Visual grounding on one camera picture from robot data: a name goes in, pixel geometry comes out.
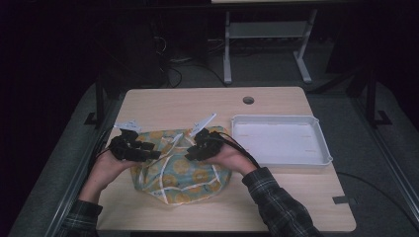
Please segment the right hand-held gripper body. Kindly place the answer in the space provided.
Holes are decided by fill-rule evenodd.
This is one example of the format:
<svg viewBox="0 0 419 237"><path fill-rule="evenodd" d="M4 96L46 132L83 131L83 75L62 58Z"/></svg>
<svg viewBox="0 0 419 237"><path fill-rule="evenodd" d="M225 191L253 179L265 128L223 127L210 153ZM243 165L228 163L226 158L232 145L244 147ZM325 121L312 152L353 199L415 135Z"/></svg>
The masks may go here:
<svg viewBox="0 0 419 237"><path fill-rule="evenodd" d="M195 135L200 132L216 117L216 114L211 114L207 118L203 118L198 122L194 123L190 136L194 138ZM202 150L202 160L209 159L219 153L220 148L224 143L224 138L217 131L209 131L209 138L202 143L196 143L193 146L197 146Z"/></svg>

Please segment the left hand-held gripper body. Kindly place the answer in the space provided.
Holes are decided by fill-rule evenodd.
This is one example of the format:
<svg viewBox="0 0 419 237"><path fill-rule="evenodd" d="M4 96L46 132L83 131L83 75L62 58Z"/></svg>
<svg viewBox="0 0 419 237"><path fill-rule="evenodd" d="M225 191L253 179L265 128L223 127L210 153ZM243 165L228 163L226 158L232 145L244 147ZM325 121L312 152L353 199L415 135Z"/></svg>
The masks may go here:
<svg viewBox="0 0 419 237"><path fill-rule="evenodd" d="M117 122L115 127L121 131L119 136L115 136L108 148L119 160L133 162L143 162L140 145L143 141L138 140L141 127L133 119L126 122Z"/></svg>

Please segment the orange patterned cloth bag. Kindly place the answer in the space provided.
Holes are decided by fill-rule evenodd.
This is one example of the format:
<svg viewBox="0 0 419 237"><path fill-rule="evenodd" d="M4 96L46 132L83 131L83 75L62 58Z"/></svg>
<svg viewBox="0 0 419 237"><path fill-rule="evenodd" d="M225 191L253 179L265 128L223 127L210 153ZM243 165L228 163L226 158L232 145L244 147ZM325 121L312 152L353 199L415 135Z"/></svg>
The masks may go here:
<svg viewBox="0 0 419 237"><path fill-rule="evenodd" d="M231 171L227 168L185 157L187 149L196 144L190 133L189 129L172 129L139 135L138 140L154 143L161 155L130 169L136 190L180 205L214 197L228 185Z"/></svg>

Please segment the white plastic tray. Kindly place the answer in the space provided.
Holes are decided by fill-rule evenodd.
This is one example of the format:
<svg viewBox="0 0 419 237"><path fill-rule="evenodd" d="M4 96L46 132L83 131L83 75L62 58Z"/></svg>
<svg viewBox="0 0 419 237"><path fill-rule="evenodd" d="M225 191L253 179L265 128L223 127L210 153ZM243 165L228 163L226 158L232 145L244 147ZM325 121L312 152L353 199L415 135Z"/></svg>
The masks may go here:
<svg viewBox="0 0 419 237"><path fill-rule="evenodd" d="M232 137L261 166L324 168L333 158L313 116L237 115Z"/></svg>

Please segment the person's right hand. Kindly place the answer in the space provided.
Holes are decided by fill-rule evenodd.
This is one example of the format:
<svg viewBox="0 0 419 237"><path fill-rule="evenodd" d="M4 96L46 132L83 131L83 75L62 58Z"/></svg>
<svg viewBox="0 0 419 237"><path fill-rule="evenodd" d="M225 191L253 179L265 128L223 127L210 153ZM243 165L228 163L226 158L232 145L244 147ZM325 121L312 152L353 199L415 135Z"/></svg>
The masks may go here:
<svg viewBox="0 0 419 237"><path fill-rule="evenodd" d="M225 167L242 176L255 171L257 167L235 148L224 144L218 154L205 160L205 163Z"/></svg>

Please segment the person's left hand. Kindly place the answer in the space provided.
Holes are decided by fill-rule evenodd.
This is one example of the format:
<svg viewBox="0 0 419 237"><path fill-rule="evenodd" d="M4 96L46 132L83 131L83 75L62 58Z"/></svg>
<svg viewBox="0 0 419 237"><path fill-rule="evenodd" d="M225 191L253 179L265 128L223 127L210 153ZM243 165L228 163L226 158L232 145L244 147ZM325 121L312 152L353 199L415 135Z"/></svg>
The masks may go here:
<svg viewBox="0 0 419 237"><path fill-rule="evenodd" d="M138 165L138 162L119 160L110 150L106 150L98 155L86 186L90 190L101 191L121 172L136 165Z"/></svg>

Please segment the white metal stand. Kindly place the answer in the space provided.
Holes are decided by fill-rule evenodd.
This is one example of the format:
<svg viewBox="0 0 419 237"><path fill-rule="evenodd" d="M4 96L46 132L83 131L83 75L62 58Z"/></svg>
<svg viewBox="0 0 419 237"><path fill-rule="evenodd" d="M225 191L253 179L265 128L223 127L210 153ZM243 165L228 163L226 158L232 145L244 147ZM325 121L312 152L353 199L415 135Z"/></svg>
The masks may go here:
<svg viewBox="0 0 419 237"><path fill-rule="evenodd" d="M231 21L231 14L225 13L224 24L224 55L223 82L232 83L230 63L230 41L240 39L301 39L298 50L293 52L294 61L304 83L310 84L312 79L304 62L304 53L315 23L317 10L310 11L306 21L288 22L250 22Z"/></svg>

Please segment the grey tape strip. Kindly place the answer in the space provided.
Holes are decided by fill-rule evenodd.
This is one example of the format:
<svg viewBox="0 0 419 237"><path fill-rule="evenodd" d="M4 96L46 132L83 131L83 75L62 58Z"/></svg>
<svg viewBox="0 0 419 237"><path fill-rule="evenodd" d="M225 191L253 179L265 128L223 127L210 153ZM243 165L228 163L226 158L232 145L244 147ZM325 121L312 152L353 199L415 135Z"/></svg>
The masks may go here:
<svg viewBox="0 0 419 237"><path fill-rule="evenodd" d="M353 197L346 197L346 196L340 196L340 197L333 197L332 198L335 204L357 204L357 201Z"/></svg>

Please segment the black metal post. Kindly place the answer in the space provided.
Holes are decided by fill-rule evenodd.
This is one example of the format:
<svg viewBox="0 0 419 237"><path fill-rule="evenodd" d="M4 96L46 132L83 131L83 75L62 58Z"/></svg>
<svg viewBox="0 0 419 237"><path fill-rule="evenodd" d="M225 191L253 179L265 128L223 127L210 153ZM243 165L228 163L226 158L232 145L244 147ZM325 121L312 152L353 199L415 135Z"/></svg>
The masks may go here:
<svg viewBox="0 0 419 237"><path fill-rule="evenodd" d="M379 125L391 125L391 120L385 111L376 110L377 78L373 70L369 72L366 96L366 119L369 125L377 128Z"/></svg>
<svg viewBox="0 0 419 237"><path fill-rule="evenodd" d="M84 121L87 125L94 125L96 129L101 126L105 117L104 93L103 79L99 76L95 82L96 111L90 113Z"/></svg>

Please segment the aluminium rail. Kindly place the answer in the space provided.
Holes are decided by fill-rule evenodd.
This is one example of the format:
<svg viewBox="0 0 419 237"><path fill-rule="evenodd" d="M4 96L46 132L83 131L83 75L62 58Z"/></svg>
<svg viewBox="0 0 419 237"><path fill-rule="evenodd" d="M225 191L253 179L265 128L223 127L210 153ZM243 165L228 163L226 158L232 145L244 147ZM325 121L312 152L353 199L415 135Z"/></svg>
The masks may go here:
<svg viewBox="0 0 419 237"><path fill-rule="evenodd" d="M385 160L385 163L389 169L389 172L393 177L395 183L397 184L398 188L400 189L400 192L403 195L410 211L415 216L415 219L419 222L419 195L413 189L413 186L411 185L407 176L402 171L400 165L396 161L395 156L392 154L389 147L385 143L377 127L373 126L373 124L367 120L367 116L365 114L365 107L358 99L351 99L351 104L355 108L355 111L357 112L360 120L362 121L363 125L367 128L378 150L382 154L383 159Z"/></svg>
<svg viewBox="0 0 419 237"><path fill-rule="evenodd" d="M105 117L98 129L84 123L96 110L95 98L83 97L77 106L43 171L43 190L51 207L47 208L49 216L42 237L54 237L59 230L85 182L91 158L109 137L124 97L105 100Z"/></svg>

